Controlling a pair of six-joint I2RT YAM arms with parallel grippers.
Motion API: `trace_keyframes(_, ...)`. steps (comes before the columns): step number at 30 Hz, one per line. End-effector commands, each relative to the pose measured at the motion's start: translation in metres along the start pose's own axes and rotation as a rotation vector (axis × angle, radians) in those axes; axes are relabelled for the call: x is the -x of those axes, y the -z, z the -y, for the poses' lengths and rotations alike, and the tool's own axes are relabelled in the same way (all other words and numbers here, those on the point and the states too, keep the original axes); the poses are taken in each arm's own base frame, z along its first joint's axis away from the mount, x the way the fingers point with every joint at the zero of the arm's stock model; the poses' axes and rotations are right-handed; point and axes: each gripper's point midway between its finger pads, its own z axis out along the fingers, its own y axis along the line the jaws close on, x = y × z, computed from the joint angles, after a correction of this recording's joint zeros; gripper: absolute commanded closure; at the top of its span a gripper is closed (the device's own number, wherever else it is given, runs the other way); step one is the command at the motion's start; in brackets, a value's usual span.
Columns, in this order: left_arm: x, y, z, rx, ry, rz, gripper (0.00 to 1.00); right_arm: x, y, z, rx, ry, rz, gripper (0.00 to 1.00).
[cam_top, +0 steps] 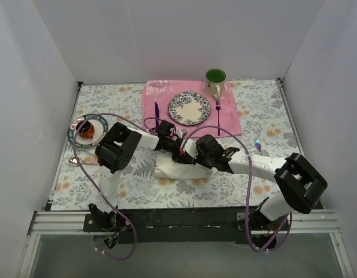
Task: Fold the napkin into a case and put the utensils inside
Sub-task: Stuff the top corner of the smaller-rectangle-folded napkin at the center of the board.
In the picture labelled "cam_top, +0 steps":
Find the white cloth napkin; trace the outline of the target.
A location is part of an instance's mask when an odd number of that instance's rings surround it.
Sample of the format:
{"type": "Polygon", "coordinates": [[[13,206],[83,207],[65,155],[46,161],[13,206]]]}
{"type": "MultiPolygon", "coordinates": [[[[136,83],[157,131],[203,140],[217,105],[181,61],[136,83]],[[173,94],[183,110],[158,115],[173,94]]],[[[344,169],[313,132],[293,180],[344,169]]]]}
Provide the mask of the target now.
{"type": "Polygon", "coordinates": [[[195,180],[208,178],[212,170],[199,164],[181,164],[174,162],[171,155],[160,153],[156,157],[154,176],[171,180],[195,180]]]}

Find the iridescent blue fork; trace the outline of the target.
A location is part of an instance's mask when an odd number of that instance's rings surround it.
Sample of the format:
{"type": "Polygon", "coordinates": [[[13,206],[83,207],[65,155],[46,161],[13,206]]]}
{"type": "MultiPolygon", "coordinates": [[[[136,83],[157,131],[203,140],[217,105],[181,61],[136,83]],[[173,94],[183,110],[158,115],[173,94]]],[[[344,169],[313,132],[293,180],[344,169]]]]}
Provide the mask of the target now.
{"type": "Polygon", "coordinates": [[[258,137],[255,138],[254,143],[255,143],[256,149],[259,151],[259,153],[261,153],[261,142],[258,137]]]}

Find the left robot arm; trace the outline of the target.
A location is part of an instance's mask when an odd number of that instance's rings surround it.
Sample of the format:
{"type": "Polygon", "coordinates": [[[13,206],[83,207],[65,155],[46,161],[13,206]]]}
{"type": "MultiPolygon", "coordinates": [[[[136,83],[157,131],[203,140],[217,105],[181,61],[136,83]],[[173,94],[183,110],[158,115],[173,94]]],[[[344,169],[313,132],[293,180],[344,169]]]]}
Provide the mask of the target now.
{"type": "Polygon", "coordinates": [[[137,148],[153,151],[168,151],[177,154],[183,141],[181,136],[173,133],[174,125],[162,121],[158,126],[158,134],[129,128],[116,123],[107,132],[96,147],[97,162],[99,164],[100,179],[97,186],[99,197],[96,203],[89,205],[94,223],[105,232],[116,226],[116,212],[118,207],[117,190],[119,179],[137,148]]]}

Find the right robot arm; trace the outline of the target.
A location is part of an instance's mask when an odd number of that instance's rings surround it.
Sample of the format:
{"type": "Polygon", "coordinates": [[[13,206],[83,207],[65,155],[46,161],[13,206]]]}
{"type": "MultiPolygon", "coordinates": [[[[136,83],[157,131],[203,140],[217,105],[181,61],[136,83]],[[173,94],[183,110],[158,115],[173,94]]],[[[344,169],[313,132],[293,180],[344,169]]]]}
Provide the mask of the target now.
{"type": "Polygon", "coordinates": [[[264,199],[245,219],[252,229],[271,229],[278,219],[294,211],[309,214],[327,189],[327,181],[299,153],[286,158],[249,155],[239,148],[223,148],[211,135],[188,140],[184,147],[173,152],[172,159],[276,183],[280,192],[264,199]]]}

